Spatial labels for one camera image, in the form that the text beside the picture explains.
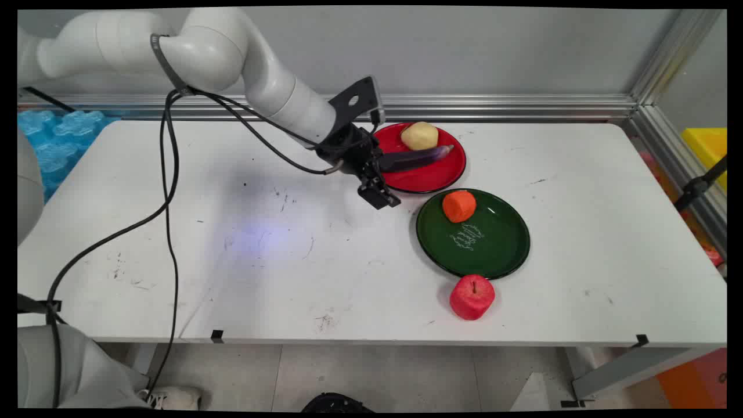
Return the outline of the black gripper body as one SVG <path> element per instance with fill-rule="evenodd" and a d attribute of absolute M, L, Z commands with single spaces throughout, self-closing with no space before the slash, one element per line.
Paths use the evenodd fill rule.
<path fill-rule="evenodd" d="M 377 159 L 383 152 L 379 141 L 371 132 L 348 124 L 320 143 L 316 155 L 343 174 L 376 176 L 379 174 Z"/>

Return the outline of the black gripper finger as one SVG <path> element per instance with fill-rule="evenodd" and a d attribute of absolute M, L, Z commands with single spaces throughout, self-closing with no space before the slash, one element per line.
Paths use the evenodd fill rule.
<path fill-rule="evenodd" d="M 357 191 L 358 195 L 364 201 L 377 210 L 390 206 L 391 195 L 381 177 L 368 177 L 366 175 L 361 175 L 359 180 L 360 186 Z"/>
<path fill-rule="evenodd" d="M 371 180 L 371 197 L 374 208 L 397 207 L 401 201 L 390 191 L 382 174 L 377 172 Z"/>

